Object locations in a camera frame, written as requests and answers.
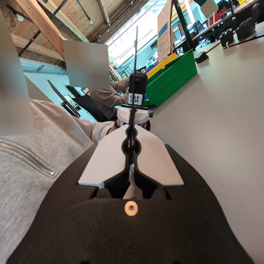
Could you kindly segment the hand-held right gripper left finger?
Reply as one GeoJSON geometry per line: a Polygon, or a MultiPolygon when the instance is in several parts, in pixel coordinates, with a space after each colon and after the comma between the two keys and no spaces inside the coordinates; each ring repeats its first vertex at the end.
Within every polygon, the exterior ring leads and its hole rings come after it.
{"type": "Polygon", "coordinates": [[[123,125],[101,139],[78,180],[79,185],[123,187],[128,183],[128,157],[122,149],[129,125],[123,125]]]}

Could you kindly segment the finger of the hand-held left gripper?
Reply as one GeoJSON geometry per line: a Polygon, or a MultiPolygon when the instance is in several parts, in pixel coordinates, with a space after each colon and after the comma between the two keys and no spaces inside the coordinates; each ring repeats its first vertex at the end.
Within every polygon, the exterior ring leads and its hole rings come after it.
{"type": "Polygon", "coordinates": [[[149,111],[148,110],[142,110],[142,109],[137,109],[135,114],[134,114],[134,125],[142,125],[146,123],[149,119],[149,111]]]}
{"type": "Polygon", "coordinates": [[[132,108],[119,108],[117,110],[117,118],[120,121],[120,127],[124,124],[132,124],[132,108]]]}

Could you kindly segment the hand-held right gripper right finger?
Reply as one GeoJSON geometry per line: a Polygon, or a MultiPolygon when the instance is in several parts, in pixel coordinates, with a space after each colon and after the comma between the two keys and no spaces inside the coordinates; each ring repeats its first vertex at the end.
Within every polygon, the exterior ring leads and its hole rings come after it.
{"type": "Polygon", "coordinates": [[[163,187],[184,185],[163,141],[139,125],[134,126],[133,137],[134,165],[140,176],[163,187]]]}

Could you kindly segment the person's left forearm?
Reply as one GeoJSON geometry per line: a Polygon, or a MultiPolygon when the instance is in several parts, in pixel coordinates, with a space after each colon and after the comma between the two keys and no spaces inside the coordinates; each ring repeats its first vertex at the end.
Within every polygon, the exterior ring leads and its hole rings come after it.
{"type": "Polygon", "coordinates": [[[90,139],[93,143],[97,143],[110,133],[110,130],[114,127],[114,122],[93,122],[90,125],[90,139]]]}

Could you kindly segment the person's left hand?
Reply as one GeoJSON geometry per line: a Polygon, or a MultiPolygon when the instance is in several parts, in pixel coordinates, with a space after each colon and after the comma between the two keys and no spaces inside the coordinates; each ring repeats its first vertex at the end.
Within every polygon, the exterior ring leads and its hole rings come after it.
{"type": "MultiPolygon", "coordinates": [[[[112,128],[107,131],[107,135],[115,131],[119,127],[121,127],[121,121],[119,119],[116,119],[112,128]]],[[[147,131],[150,131],[150,121],[148,120],[147,122],[143,123],[141,127],[146,129],[147,131]]]]}

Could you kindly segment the yellow plastic bin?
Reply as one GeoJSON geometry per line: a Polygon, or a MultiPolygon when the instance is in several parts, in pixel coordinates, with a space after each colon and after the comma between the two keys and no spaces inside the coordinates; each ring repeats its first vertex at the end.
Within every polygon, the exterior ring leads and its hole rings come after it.
{"type": "Polygon", "coordinates": [[[173,53],[172,55],[168,56],[166,59],[158,63],[158,65],[154,69],[152,69],[150,72],[147,73],[148,79],[160,69],[164,69],[166,64],[170,63],[176,58],[177,58],[177,53],[173,53]]]}

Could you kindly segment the black office chair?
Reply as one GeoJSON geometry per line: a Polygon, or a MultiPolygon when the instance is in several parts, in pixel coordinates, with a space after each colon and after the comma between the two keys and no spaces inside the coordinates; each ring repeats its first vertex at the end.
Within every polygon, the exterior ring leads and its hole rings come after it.
{"type": "Polygon", "coordinates": [[[108,119],[103,115],[103,113],[99,110],[98,106],[95,104],[93,99],[88,94],[73,98],[73,100],[80,107],[84,108],[88,113],[90,113],[95,118],[96,121],[98,122],[108,121],[108,119]]]}

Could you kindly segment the green plastic bin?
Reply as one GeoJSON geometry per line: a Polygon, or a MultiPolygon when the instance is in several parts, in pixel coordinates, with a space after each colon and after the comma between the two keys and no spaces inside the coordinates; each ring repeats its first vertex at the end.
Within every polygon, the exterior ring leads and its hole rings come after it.
{"type": "Polygon", "coordinates": [[[196,74],[197,68],[191,49],[148,77],[148,99],[144,100],[144,106],[158,107],[196,74]]]}

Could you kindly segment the cardboard box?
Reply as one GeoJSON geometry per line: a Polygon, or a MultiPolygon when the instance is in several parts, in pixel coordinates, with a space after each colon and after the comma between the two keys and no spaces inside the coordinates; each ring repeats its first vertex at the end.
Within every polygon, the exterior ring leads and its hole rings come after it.
{"type": "Polygon", "coordinates": [[[159,63],[173,53],[171,35],[172,9],[172,0],[168,0],[157,17],[157,54],[159,63]]]}

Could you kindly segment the person's grey hoodie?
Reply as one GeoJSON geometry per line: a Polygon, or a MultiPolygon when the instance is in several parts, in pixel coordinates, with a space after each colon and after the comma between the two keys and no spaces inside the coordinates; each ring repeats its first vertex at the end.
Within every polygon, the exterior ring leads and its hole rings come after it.
{"type": "Polygon", "coordinates": [[[6,263],[61,173],[94,143],[89,120],[29,99],[34,133],[1,137],[0,261],[6,263]]]}

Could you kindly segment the black framed board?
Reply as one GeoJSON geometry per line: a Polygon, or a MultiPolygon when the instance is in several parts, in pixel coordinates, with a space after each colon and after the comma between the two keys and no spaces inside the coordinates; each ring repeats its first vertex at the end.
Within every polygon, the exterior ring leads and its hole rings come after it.
{"type": "Polygon", "coordinates": [[[72,116],[77,117],[78,119],[81,117],[80,114],[73,108],[73,106],[65,99],[65,97],[55,88],[55,86],[47,80],[52,90],[60,97],[62,100],[61,106],[72,116]]]}

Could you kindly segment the small black device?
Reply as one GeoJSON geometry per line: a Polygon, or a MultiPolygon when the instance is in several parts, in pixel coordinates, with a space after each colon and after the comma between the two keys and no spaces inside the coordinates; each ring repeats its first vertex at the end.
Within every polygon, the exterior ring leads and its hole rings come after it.
{"type": "Polygon", "coordinates": [[[203,61],[207,60],[209,56],[207,55],[206,51],[199,52],[196,57],[195,61],[197,64],[202,63],[203,61]]]}

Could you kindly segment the black charging dock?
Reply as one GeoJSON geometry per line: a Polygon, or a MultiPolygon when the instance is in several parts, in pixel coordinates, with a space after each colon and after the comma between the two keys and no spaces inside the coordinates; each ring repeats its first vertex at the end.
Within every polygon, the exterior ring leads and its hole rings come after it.
{"type": "Polygon", "coordinates": [[[256,25],[255,20],[252,17],[249,17],[246,21],[240,23],[238,28],[236,29],[237,39],[242,41],[246,39],[255,31],[256,25]]]}
{"type": "Polygon", "coordinates": [[[223,49],[227,49],[231,47],[234,43],[234,34],[236,33],[235,30],[232,28],[227,29],[224,31],[220,36],[220,42],[223,49]]]}

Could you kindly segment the black steel post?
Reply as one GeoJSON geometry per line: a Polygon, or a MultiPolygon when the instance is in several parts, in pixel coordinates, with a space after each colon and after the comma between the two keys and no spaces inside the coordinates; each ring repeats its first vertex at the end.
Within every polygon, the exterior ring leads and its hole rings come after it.
{"type": "Polygon", "coordinates": [[[184,35],[185,35],[185,39],[187,41],[187,45],[188,45],[190,50],[195,51],[195,47],[193,45],[193,41],[192,41],[192,38],[191,38],[191,35],[190,35],[190,32],[189,32],[189,29],[187,27],[187,24],[186,24],[186,21],[185,21],[181,6],[179,4],[179,1],[178,0],[173,0],[172,2],[173,2],[173,5],[174,5],[174,7],[176,9],[176,12],[177,12],[179,21],[181,23],[181,26],[183,28],[183,32],[184,32],[184,35]]]}

